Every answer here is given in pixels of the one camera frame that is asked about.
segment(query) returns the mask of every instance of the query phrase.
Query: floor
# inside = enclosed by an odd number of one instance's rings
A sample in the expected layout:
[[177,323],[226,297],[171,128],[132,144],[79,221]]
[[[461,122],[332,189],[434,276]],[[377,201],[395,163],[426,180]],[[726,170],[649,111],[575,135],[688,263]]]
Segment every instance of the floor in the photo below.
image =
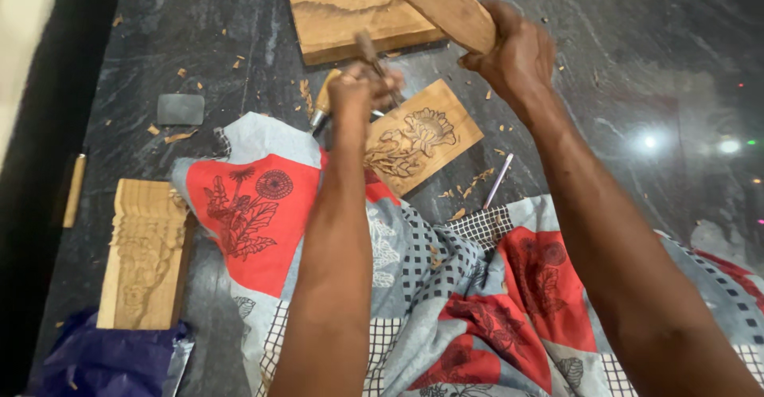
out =
[[[764,178],[761,0],[508,1],[531,19],[549,19],[559,48],[555,88],[649,222],[764,272],[764,184],[756,183]],[[117,15],[124,21],[111,32],[101,69],[82,203],[61,241],[38,362],[57,321],[98,304],[120,177],[167,179],[175,158],[215,154],[213,129],[244,112],[307,129],[291,80],[310,80],[315,93],[334,67],[303,66],[287,0],[120,0]],[[485,134],[405,197],[433,222],[481,206],[489,184],[467,200],[437,196],[500,167],[494,148],[515,154],[495,204],[548,192],[530,134],[506,104],[485,100],[487,84],[456,66],[460,52],[444,41],[390,61],[406,74],[406,97],[444,78]],[[233,69],[237,55],[246,59]],[[205,96],[205,123],[194,137],[165,145],[164,134],[146,128],[156,121],[158,95],[177,91]],[[195,242],[183,318],[197,343],[179,394],[246,395],[242,324],[224,265],[202,234]]]

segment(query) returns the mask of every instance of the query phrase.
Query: unfinished wood block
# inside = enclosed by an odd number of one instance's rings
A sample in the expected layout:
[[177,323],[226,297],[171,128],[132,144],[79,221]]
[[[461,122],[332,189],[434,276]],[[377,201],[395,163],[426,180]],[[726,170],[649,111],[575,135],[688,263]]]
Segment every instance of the unfinished wood block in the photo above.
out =
[[290,0],[305,64],[358,56],[353,35],[368,29],[377,51],[444,38],[404,0]]
[[441,79],[371,124],[364,164],[401,197],[482,138]]
[[97,327],[167,330],[183,303],[196,223],[169,182],[120,179]]
[[477,0],[406,1],[468,51],[488,54],[496,44],[493,18]]

